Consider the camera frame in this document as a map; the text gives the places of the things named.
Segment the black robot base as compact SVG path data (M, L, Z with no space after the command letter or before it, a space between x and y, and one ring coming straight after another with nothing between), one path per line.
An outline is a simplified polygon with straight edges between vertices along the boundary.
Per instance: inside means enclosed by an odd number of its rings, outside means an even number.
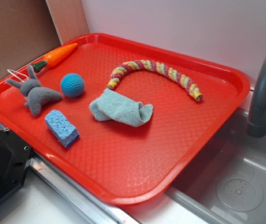
M23 187L32 155L31 145L0 123L0 204Z

